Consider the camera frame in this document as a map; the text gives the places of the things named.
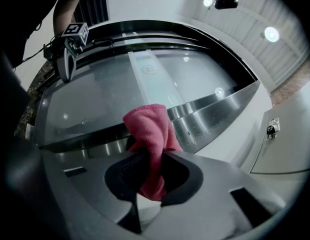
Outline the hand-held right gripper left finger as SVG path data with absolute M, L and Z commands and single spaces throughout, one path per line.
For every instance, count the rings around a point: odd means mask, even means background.
M 46 153 L 43 162 L 55 194 L 65 196 L 73 190 L 103 218 L 133 233 L 142 232 L 137 193 L 148 174 L 144 151 L 65 162 Z

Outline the glass door with frosted band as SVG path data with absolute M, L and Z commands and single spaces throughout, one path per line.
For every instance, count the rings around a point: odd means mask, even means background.
M 103 130 L 144 105 L 170 109 L 217 94 L 237 83 L 207 54 L 181 49 L 128 52 L 75 71 L 44 93 L 35 123 L 35 142 L 46 146 Z

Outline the black staircase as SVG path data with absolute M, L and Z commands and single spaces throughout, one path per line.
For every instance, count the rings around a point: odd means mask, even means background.
M 73 18 L 76 23 L 87 23 L 88 27 L 109 21 L 109 0 L 80 0 Z

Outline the red cleaning cloth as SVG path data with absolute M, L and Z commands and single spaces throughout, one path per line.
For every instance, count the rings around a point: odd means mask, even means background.
M 161 175 L 162 153 L 166 150 L 182 151 L 167 108 L 162 104 L 137 107 L 123 117 L 123 122 L 135 138 L 131 151 L 146 149 L 149 171 L 139 194 L 151 201 L 160 202 L 166 195 L 165 180 Z

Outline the person's left forearm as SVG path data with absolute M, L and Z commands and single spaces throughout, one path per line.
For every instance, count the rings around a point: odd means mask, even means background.
M 61 35 L 72 22 L 73 14 L 80 0 L 58 0 L 53 12 L 53 32 Z

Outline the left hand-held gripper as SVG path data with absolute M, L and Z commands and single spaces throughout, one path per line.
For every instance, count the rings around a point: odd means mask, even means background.
M 62 33 L 61 37 L 65 38 L 69 49 L 76 55 L 83 51 L 87 44 L 89 29 L 86 22 L 71 23 Z M 76 69 L 76 57 L 70 55 L 69 50 L 64 48 L 56 60 L 59 76 L 64 83 L 68 83 Z

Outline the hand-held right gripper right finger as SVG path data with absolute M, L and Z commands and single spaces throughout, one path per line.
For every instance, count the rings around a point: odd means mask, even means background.
M 276 193 L 224 161 L 166 151 L 162 172 L 174 186 L 142 232 L 147 240 L 228 240 L 256 229 L 285 207 Z

